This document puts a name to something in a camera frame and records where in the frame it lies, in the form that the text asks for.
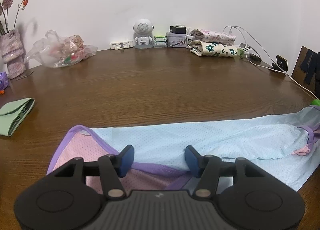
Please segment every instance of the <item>white cable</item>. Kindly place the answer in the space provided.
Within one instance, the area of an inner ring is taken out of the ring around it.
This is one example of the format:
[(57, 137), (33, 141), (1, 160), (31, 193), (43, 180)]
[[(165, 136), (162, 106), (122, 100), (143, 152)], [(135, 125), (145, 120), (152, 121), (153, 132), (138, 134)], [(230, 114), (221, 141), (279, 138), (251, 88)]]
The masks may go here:
[(248, 47), (245, 48), (245, 49), (248, 49), (248, 50), (249, 50), (249, 49), (252, 49), (252, 50), (258, 55), (258, 57), (261, 59), (261, 56), (259, 55), (259, 53), (258, 53), (252, 46), (249, 46), (249, 45), (248, 45)]
[(245, 57), (247, 58), (247, 60), (248, 60), (251, 64), (253, 64), (253, 65), (255, 65), (255, 66), (258, 66), (258, 67), (267, 68), (267, 69), (269, 69), (269, 70), (272, 70), (272, 71), (275, 71), (275, 72), (278, 72), (278, 73), (283, 73), (283, 74), (287, 75), (293, 82), (295, 82), (295, 83), (296, 83), (298, 86), (300, 86), (303, 90), (306, 90), (307, 92), (309, 92), (310, 94), (312, 94), (313, 97), (315, 97), (316, 99), (319, 99), (313, 92), (311, 92), (311, 91), (308, 90), (307, 88), (305, 88), (305, 87), (303, 87), (302, 85), (300, 85), (292, 76), (290, 76), (287, 72), (285, 72), (285, 71), (278, 65), (278, 63), (276, 63), (276, 62), (272, 59), (272, 57), (271, 57), (271, 56), (268, 54), (268, 52), (263, 48), (263, 46), (262, 46), (248, 31), (246, 31), (244, 28), (242, 28), (242, 27), (240, 27), (240, 26), (226, 26), (226, 27), (223, 29), (223, 32), (225, 32), (225, 29), (226, 29), (227, 27), (230, 27), (229, 33), (231, 33), (232, 28), (237, 29), (237, 30), (241, 33), (241, 35), (242, 35), (242, 37), (243, 37), (243, 39), (244, 39), (244, 43), (245, 43), (246, 47), (248, 47), (248, 44), (247, 44), (247, 42), (246, 42), (246, 40), (245, 40), (245, 37), (244, 37), (243, 33), (242, 33), (241, 30), (239, 30), (238, 28), (244, 30), (250, 37), (252, 37), (252, 38), (254, 39), (255, 42), (258, 43), (258, 45), (259, 45), (259, 46), (263, 49), (263, 51), (268, 55), (268, 57), (272, 60), (272, 62), (274, 62), (274, 63), (282, 70), (282, 72), (281, 72), (281, 71), (278, 71), (278, 70), (274, 70), (274, 69), (269, 68), (269, 67), (266, 67), (266, 66), (260, 66), (260, 65), (257, 65), (257, 64), (255, 64), (255, 63), (251, 62), (250, 59), (248, 59), (247, 50), (246, 50), (246, 51), (245, 51)]

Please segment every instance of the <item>pink textured vase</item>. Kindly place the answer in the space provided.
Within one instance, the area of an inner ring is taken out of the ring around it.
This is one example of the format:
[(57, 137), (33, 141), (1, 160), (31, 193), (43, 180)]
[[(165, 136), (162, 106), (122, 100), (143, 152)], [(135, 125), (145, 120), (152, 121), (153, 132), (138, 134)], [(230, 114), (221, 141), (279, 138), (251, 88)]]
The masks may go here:
[(0, 36), (0, 53), (4, 63), (8, 66), (8, 77), (10, 79), (21, 75), (26, 70), (22, 58), (23, 52), (18, 30)]

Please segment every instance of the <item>folded floral cloth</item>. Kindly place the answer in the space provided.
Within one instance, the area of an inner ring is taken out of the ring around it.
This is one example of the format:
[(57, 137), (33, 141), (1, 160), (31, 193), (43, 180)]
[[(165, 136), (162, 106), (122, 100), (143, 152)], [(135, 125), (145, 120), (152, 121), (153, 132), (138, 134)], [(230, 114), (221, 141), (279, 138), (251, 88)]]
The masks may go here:
[(189, 43), (190, 52), (197, 56), (213, 56), (213, 57), (234, 57), (240, 51), (235, 46), (226, 46), (220, 43), (206, 43), (200, 40), (193, 40)]
[(203, 42), (218, 42), (224, 45), (233, 46), (236, 36), (224, 32), (215, 32), (204, 29), (194, 29), (190, 35)]

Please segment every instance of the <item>wooden table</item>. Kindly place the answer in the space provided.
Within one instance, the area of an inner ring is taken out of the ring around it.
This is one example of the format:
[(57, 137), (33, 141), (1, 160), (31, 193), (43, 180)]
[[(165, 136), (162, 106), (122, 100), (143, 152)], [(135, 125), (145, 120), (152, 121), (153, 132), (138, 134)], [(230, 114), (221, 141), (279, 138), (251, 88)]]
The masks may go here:
[[(184, 48), (105, 50), (64, 68), (38, 66), (12, 81), (0, 106), (36, 104), (12, 137), (0, 137), (0, 228), (18, 230), (13, 203), (46, 174), (72, 126), (111, 127), (252, 118), (296, 112), (312, 98), (281, 74), (233, 58), (200, 58)], [(320, 170), (299, 193), (299, 229), (320, 226)]]

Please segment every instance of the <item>green object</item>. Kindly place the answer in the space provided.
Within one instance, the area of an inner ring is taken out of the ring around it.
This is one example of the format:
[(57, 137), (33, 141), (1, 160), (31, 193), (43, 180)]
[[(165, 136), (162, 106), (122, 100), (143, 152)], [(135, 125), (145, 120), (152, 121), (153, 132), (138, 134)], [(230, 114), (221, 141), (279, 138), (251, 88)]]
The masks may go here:
[(244, 48), (237, 48), (238, 49), (238, 56), (241, 56), (241, 55), (243, 55), (244, 54)]
[(11, 136), (33, 108), (35, 100), (25, 98), (6, 103), (0, 108), (0, 135)]
[(320, 100), (314, 99), (310, 105), (319, 105), (320, 106)]
[(63, 61), (65, 64), (67, 64), (71, 60), (71, 56), (67, 56), (66, 59)]

